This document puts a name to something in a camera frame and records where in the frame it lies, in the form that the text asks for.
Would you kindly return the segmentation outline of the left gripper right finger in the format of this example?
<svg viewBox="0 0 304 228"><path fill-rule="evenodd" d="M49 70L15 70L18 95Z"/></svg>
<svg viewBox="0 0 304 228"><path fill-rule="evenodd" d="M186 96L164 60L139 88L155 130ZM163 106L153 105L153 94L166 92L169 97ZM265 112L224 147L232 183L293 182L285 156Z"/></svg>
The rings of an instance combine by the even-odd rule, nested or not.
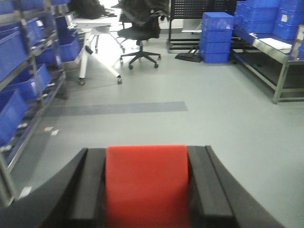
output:
<svg viewBox="0 0 304 228"><path fill-rule="evenodd" d="M192 228L282 228L227 170L211 146L188 146Z"/></svg>

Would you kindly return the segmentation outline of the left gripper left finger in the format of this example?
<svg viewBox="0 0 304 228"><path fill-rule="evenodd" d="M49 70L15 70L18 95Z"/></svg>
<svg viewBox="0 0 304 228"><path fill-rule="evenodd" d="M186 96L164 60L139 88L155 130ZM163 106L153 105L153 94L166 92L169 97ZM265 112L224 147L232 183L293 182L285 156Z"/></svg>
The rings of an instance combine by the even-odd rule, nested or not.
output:
<svg viewBox="0 0 304 228"><path fill-rule="evenodd" d="M105 149L83 148L58 173L0 211L2 228L105 227Z"/></svg>

